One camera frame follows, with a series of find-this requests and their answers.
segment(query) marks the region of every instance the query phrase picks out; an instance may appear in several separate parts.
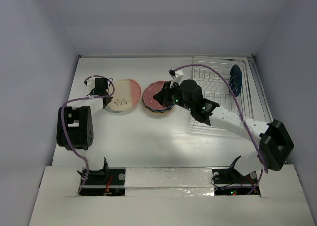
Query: dish rack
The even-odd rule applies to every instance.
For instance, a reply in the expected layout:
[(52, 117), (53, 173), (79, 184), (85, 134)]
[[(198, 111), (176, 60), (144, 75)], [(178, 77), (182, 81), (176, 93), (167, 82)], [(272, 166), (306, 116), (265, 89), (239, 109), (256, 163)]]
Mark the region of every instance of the dish rack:
[[(241, 93), (237, 96), (239, 106), (245, 117), (253, 118), (251, 96), (249, 92), (248, 76), (246, 72), (246, 65), (243, 61), (222, 58), (208, 58), (208, 57), (195, 57), (192, 64), (204, 64), (215, 69), (222, 75), (228, 82), (230, 81), (230, 71), (233, 65), (238, 65), (242, 71), (242, 89)], [(192, 67), (192, 79), (202, 88), (203, 96), (206, 99), (219, 103), (229, 111), (238, 113), (236, 104), (229, 92), (228, 87), (223, 80), (214, 72), (200, 67)], [(190, 126), (214, 128), (195, 121), (190, 117)]]

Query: wall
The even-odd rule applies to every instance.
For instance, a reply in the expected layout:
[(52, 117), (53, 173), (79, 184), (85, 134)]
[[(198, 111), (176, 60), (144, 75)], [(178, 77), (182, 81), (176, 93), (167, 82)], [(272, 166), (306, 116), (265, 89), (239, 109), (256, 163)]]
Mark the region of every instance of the wall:
[(252, 54), (286, 0), (52, 0), (80, 54)]
[(51, 7), (0, 0), (0, 10), (0, 225), (26, 226), (78, 55)]
[(286, 124), (294, 141), (290, 162), (317, 223), (316, 14), (316, 0), (288, 0), (256, 61), (273, 117)]

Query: plate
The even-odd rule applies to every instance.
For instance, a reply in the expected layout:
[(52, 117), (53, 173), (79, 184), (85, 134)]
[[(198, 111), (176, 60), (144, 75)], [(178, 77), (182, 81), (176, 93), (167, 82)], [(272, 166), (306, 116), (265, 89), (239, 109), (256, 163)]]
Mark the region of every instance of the plate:
[(142, 100), (146, 107), (154, 111), (164, 111), (170, 108), (162, 106), (158, 101), (153, 99), (153, 95), (160, 92), (163, 89), (164, 83), (166, 82), (167, 81), (157, 81), (151, 83), (147, 88), (145, 88), (142, 94)]
[[(141, 98), (140, 85), (131, 79), (116, 81), (114, 85), (114, 94), (108, 107), (113, 111), (127, 111), (139, 102)], [(109, 87), (109, 93), (113, 91), (112, 85)]]

